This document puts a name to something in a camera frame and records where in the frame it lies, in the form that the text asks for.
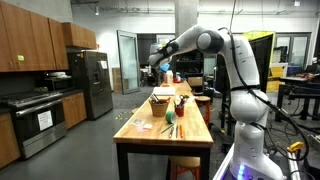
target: upper cabinet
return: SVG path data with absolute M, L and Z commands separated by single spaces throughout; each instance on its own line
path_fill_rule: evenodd
M 0 4 L 0 72 L 13 71 L 13 61 Z
M 62 24 L 59 21 L 49 18 L 49 26 L 57 70 L 67 70 L 69 69 L 69 65 Z
M 12 54 L 10 66 L 16 71 L 39 70 L 30 12 L 0 1 Z
M 30 12 L 33 36 L 39 59 L 39 70 L 55 70 L 56 63 L 50 36 L 49 20 L 47 17 Z
M 66 22 L 63 23 L 63 32 L 66 46 L 96 49 L 96 35 L 93 31 Z

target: concrete floor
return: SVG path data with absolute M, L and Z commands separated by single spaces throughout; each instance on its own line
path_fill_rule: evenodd
M 0 171 L 1 180 L 82 180 L 82 179 L 118 179 L 116 146 L 113 135 L 130 118 L 130 111 L 139 107 L 150 95 L 152 87 L 143 87 L 140 92 L 130 95 L 113 93 L 114 109 L 96 121 L 84 121 L 71 128 L 67 136 L 44 149 L 26 161 L 16 161 Z M 211 121 L 220 127 L 218 110 L 221 101 L 215 99 L 212 106 L 216 111 Z M 296 101 L 286 106 L 289 112 L 296 108 Z M 285 123 L 270 121 L 275 127 Z M 319 121 L 307 120 L 309 125 L 319 125 Z M 210 157 L 210 179 L 219 168 L 224 154 L 220 152 L 223 135 L 213 126 L 211 134 L 215 141 Z M 166 175 L 167 156 L 129 154 L 131 180 L 163 180 Z M 193 179 L 186 173 L 180 180 Z

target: ceiling light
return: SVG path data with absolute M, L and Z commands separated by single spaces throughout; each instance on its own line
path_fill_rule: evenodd
M 95 7 L 95 15 L 99 15 L 99 6 L 98 5 L 96 5 L 96 7 Z
M 295 7 L 300 6 L 300 1 L 294 1 L 294 6 L 295 6 Z

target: stainless steel refrigerator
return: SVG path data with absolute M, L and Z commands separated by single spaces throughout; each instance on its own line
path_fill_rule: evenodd
M 68 53 L 76 88 L 83 89 L 88 120 L 95 120 L 113 108 L 108 57 L 106 53 Z

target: robotic arm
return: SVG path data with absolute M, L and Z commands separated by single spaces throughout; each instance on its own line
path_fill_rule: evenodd
M 266 127 L 268 107 L 261 99 L 268 101 L 268 98 L 259 90 L 259 72 L 246 38 L 233 38 L 227 31 L 207 30 L 197 25 L 165 47 L 151 49 L 148 62 L 154 68 L 168 61 L 166 58 L 170 56 L 195 49 L 223 55 L 230 80 L 230 112 L 237 120 L 230 171 L 237 179 L 284 179 L 280 167 L 263 153 L 264 130 L 251 125 Z

